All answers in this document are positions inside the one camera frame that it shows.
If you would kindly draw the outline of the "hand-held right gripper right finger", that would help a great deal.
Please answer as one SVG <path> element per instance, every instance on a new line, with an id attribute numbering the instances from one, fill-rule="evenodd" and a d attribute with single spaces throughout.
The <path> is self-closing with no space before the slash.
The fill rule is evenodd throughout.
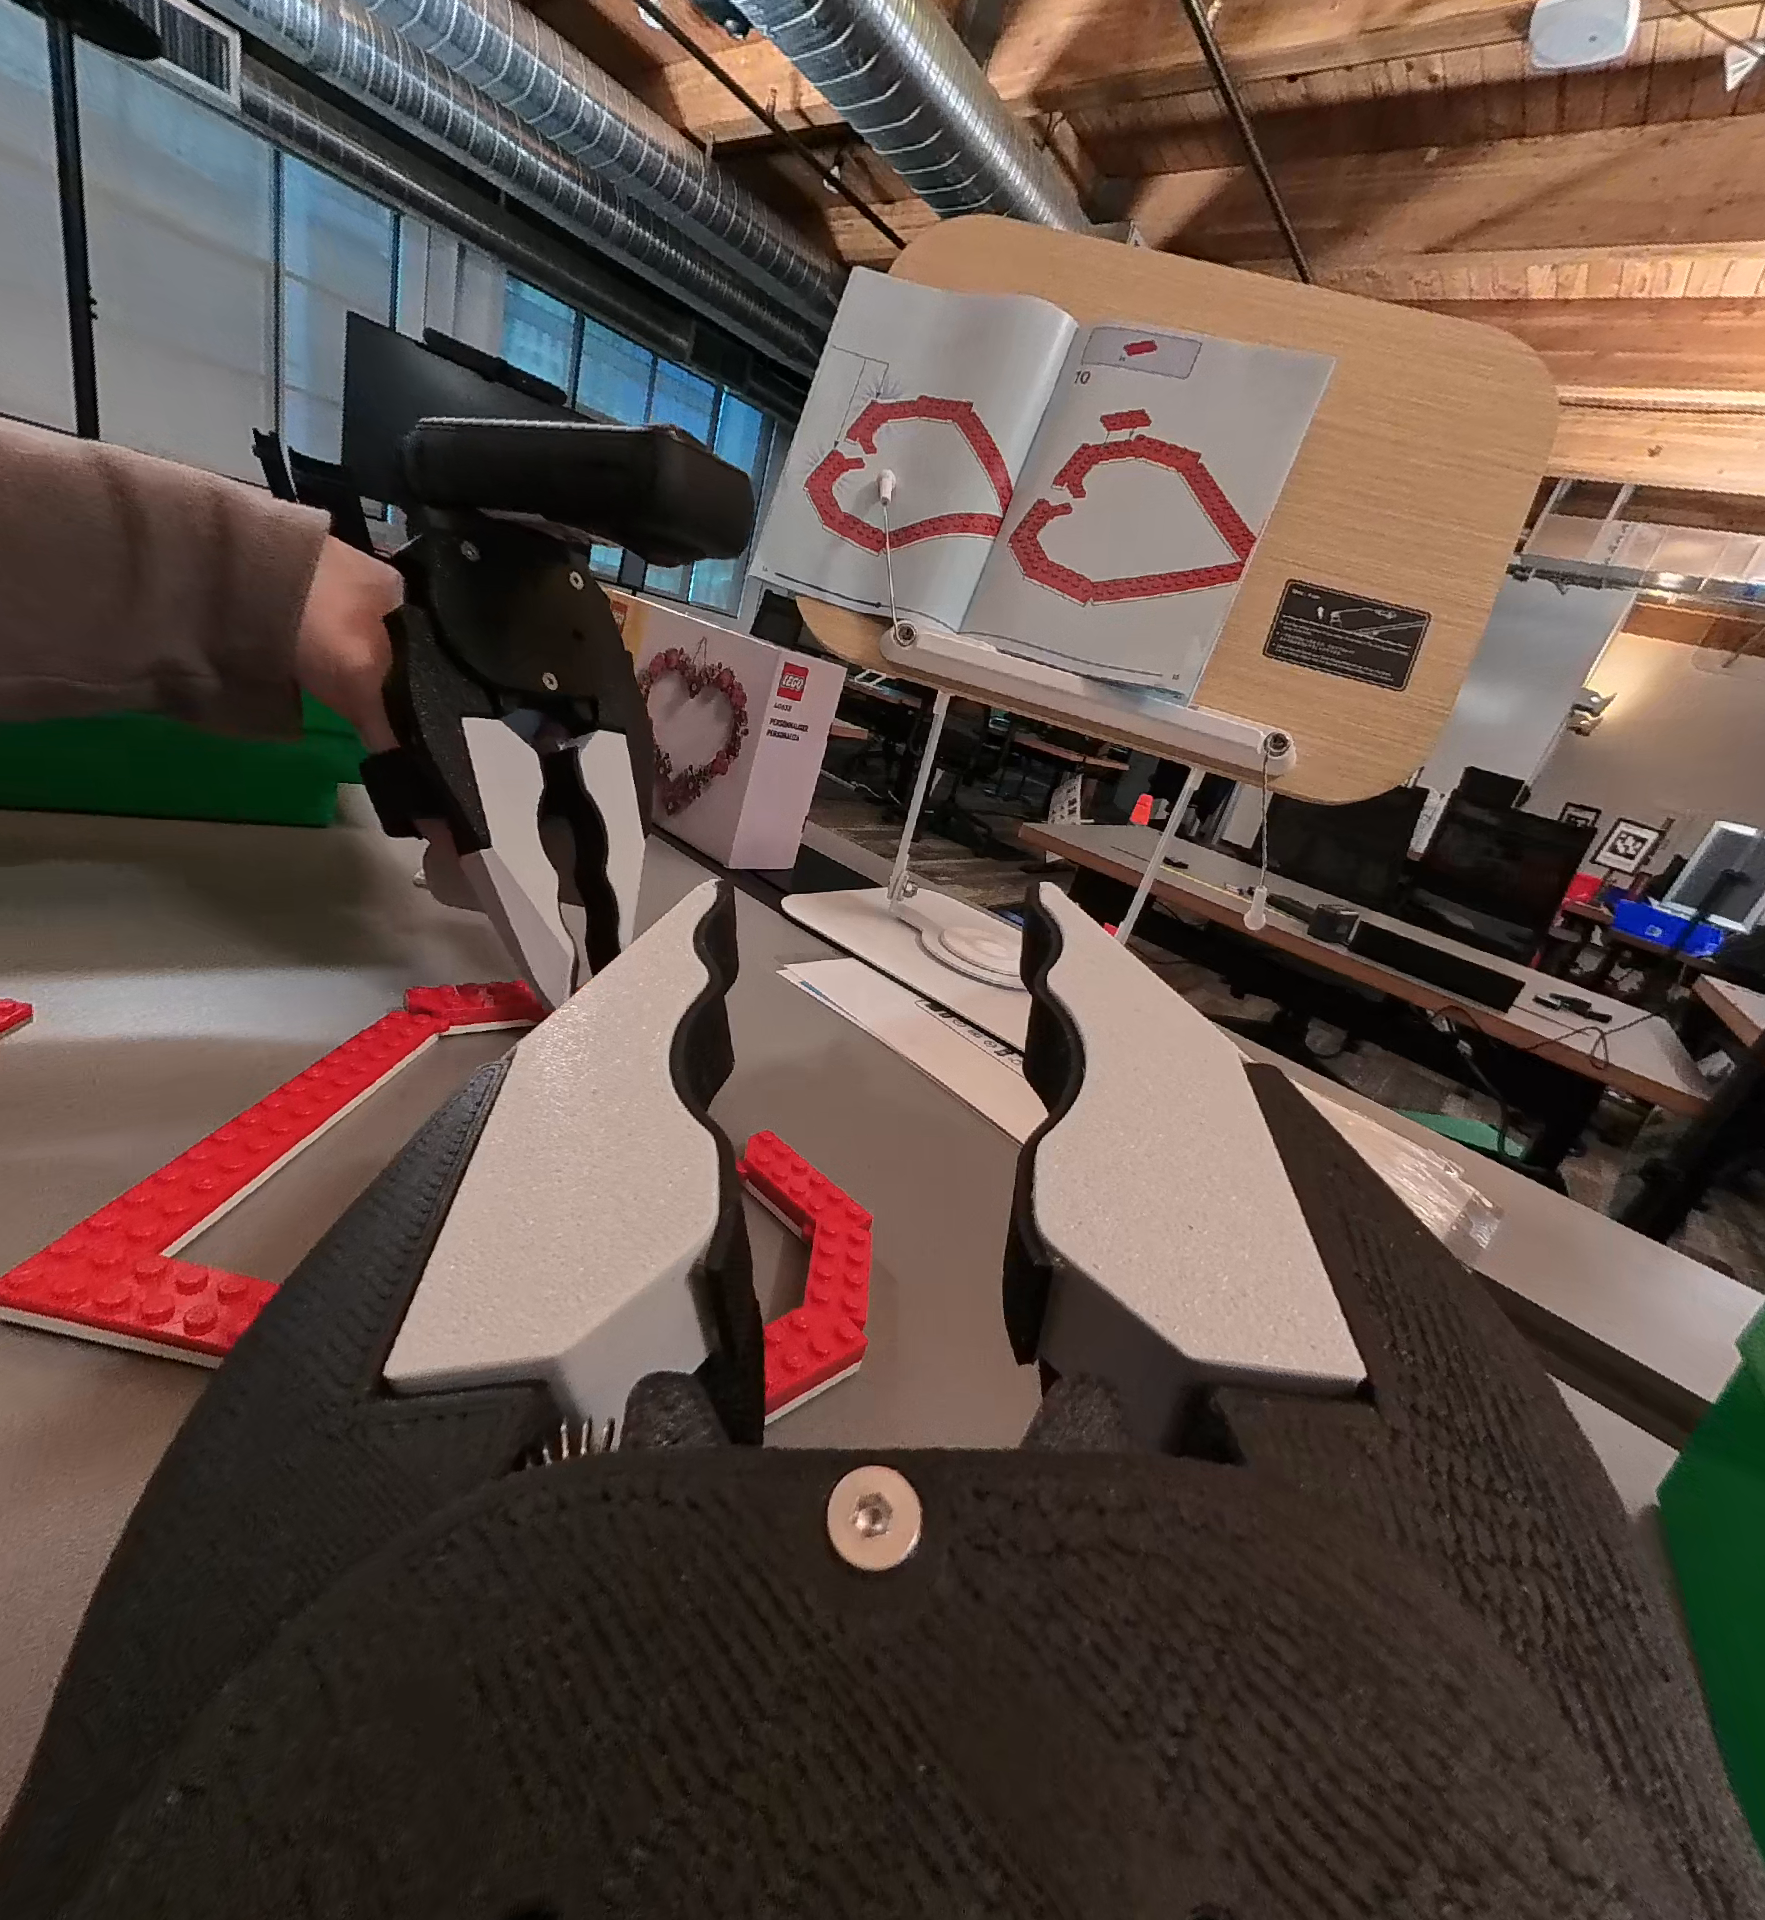
<path id="1" fill-rule="evenodd" d="M 1016 1360 L 1126 1404 L 1213 1385 L 1347 1397 L 1367 1367 L 1249 1062 L 1062 887 L 1024 906 L 1021 1146 L 1002 1270 Z"/>

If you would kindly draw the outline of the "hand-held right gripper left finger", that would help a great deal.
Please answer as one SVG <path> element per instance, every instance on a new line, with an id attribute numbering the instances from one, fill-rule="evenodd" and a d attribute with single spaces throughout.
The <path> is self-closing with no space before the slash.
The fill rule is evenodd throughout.
<path id="1" fill-rule="evenodd" d="M 692 1375 L 725 1437 L 765 1429 L 765 1332 L 736 1150 L 734 888 L 696 885 L 511 1053 L 383 1382 L 541 1383 L 573 1427 Z"/>

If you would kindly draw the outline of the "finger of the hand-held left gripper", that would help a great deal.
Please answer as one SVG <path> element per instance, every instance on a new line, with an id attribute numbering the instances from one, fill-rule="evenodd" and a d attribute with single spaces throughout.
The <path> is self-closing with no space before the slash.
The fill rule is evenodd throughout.
<path id="1" fill-rule="evenodd" d="M 542 757 L 498 718 L 464 718 L 461 739 L 484 828 L 481 846 L 460 857 L 460 871 L 523 980 L 546 1006 L 559 1006 L 577 989 L 579 948 L 541 838 Z"/>
<path id="2" fill-rule="evenodd" d="M 646 812 L 626 734 L 544 723 L 544 979 L 588 979 L 630 948 Z"/>

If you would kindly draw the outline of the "red lego plate frame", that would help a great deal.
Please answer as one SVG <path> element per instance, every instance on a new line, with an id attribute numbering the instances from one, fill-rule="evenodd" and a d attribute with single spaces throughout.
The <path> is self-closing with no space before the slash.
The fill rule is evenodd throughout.
<path id="1" fill-rule="evenodd" d="M 274 1285 L 191 1261 L 184 1246 L 436 1041 L 465 1031 L 517 1036 L 542 1018 L 535 992 L 517 980 L 411 989 L 398 1011 L 0 1276 L 0 1323 L 215 1367 Z M 866 1357 L 873 1214 L 773 1130 L 749 1135 L 738 1176 L 807 1250 L 798 1303 L 763 1330 L 773 1421 L 854 1378 Z"/>

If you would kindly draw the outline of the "white lego box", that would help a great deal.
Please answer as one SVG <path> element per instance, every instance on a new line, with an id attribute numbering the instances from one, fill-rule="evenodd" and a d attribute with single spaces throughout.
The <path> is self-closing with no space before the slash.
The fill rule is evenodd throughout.
<path id="1" fill-rule="evenodd" d="M 788 869 L 846 668 L 645 600 L 624 642 L 654 728 L 654 826 L 730 871 Z"/>

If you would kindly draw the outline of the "lego instruction booklet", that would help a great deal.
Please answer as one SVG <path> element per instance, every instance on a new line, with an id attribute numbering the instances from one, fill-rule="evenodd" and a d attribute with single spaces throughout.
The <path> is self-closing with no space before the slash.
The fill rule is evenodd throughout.
<path id="1" fill-rule="evenodd" d="M 1333 370 L 860 269 L 749 571 L 1186 700 Z"/>

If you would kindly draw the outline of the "person's left hand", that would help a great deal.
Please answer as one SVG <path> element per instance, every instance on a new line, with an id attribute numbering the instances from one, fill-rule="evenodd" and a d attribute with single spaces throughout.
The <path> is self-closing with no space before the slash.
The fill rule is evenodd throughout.
<path id="1" fill-rule="evenodd" d="M 327 537 L 320 546 L 295 642 L 300 690 L 333 710 L 366 752 L 398 746 L 383 705 L 393 665 L 389 618 L 406 597 L 390 563 Z"/>

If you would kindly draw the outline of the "black computer monitor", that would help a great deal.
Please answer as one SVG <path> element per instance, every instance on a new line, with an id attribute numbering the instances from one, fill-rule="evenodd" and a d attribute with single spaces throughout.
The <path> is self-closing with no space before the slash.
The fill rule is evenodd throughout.
<path id="1" fill-rule="evenodd" d="M 412 340 L 348 314 L 341 367 L 341 466 L 366 496 L 403 498 L 401 446 L 421 419 L 579 421 L 563 390 L 429 330 Z"/>

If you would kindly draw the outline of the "clear plastic bag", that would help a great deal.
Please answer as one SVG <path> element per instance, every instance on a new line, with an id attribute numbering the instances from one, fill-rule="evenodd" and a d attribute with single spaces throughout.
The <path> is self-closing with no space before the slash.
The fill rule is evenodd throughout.
<path id="1" fill-rule="evenodd" d="M 1505 1213 L 1446 1158 L 1360 1116 L 1339 1122 L 1344 1137 L 1400 1204 L 1453 1255 L 1473 1267 L 1500 1232 Z"/>

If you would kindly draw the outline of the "long office desk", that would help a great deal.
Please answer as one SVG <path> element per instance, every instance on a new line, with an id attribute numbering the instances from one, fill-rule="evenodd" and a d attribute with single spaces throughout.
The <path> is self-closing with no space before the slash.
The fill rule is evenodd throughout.
<path id="1" fill-rule="evenodd" d="M 1674 1115 L 1693 1116 L 1709 1102 L 1707 1080 L 1654 1012 L 1609 997 L 1591 1001 L 1587 1019 L 1555 1011 L 1547 998 L 1563 992 L 1563 980 L 1365 908 L 1347 941 L 1319 941 L 1307 932 L 1310 916 L 1319 908 L 1349 911 L 1345 899 L 1288 876 L 1263 876 L 1255 864 L 1182 841 L 1170 857 L 1151 863 L 1156 831 L 1147 826 L 1030 821 L 1019 838 L 1113 882 L 1136 885 L 1152 873 L 1151 898 L 1172 914 L 1243 936 L 1351 990 L 1443 1016 L 1541 1065 Z"/>

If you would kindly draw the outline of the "black keyboard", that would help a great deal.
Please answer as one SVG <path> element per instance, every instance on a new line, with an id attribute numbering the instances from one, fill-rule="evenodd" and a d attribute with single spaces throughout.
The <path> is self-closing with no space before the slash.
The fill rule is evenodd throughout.
<path id="1" fill-rule="evenodd" d="M 1443 992 L 1450 1005 L 1473 1005 L 1505 1016 L 1525 989 L 1518 973 L 1469 960 L 1464 949 L 1446 948 L 1425 933 L 1399 932 L 1386 922 L 1360 919 L 1347 949 L 1374 969 L 1405 974 Z"/>

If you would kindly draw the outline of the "blue storage bin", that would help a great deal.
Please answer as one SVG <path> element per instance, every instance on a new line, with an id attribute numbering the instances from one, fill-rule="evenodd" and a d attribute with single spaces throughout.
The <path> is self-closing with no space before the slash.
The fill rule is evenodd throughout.
<path id="1" fill-rule="evenodd" d="M 1707 914 L 1632 898 L 1616 887 L 1607 887 L 1591 903 L 1609 911 L 1607 932 L 1614 939 L 1642 944 L 1654 952 L 1707 960 L 1729 937 Z"/>

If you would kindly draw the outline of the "wooden book stand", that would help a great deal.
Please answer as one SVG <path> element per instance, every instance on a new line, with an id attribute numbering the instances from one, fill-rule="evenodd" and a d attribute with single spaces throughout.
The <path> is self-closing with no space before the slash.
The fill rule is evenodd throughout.
<path id="1" fill-rule="evenodd" d="M 1089 235 L 968 216 L 888 274 L 1021 296 L 1075 324 L 1179 331 L 1335 362 L 1190 698 L 794 597 L 837 660 L 1316 803 L 1371 800 L 1446 733 L 1555 438 L 1539 358 L 1507 333 Z"/>

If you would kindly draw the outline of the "silver ventilation duct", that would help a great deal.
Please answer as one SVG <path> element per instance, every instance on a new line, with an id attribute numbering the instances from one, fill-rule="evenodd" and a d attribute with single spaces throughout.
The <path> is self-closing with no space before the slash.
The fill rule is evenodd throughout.
<path id="1" fill-rule="evenodd" d="M 1091 227 L 1071 180 L 934 5 L 740 3 L 738 11 L 940 218 Z"/>
<path id="2" fill-rule="evenodd" d="M 515 5 L 215 3 L 234 26 L 808 370 L 846 272 Z"/>

